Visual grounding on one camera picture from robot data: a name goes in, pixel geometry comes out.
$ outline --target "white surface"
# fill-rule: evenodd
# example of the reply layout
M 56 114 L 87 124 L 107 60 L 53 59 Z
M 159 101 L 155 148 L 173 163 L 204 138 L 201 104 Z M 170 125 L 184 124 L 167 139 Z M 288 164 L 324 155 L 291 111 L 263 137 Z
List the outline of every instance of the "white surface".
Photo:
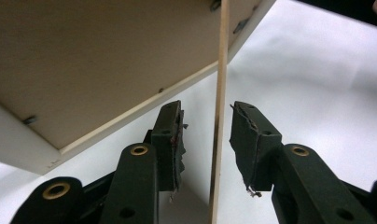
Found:
M 369 190 L 377 179 L 377 28 L 280 0 L 229 66 L 227 101 L 258 107 L 283 142 L 315 149 L 335 174 Z M 216 76 L 176 95 L 185 109 L 185 188 L 161 199 L 161 223 L 205 223 Z M 113 171 L 119 153 L 141 142 L 159 107 L 47 175 L 0 164 L 0 223 L 47 179 L 74 176 L 83 185 Z M 226 108 L 218 223 L 275 223 L 269 194 L 252 199 L 230 148 Z

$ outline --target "wooden strip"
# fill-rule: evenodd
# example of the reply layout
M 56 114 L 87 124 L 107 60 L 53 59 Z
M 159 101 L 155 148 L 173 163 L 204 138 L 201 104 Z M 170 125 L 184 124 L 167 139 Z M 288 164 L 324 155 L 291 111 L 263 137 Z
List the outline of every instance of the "wooden strip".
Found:
M 215 131 L 212 155 L 211 188 L 209 196 L 209 223 L 217 222 L 220 164 L 223 142 L 224 105 L 226 94 L 226 74 L 229 47 L 230 0 L 221 1 L 220 43 L 218 52 L 218 72 L 216 87 Z

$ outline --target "wooden board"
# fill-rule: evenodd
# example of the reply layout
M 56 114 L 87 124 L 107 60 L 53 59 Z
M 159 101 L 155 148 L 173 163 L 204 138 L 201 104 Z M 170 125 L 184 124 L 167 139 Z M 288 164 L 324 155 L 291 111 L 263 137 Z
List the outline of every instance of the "wooden board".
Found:
M 0 1 L 0 107 L 38 117 L 29 127 L 61 153 L 52 169 L 215 71 L 211 3 Z M 230 31 L 258 4 L 232 1 Z

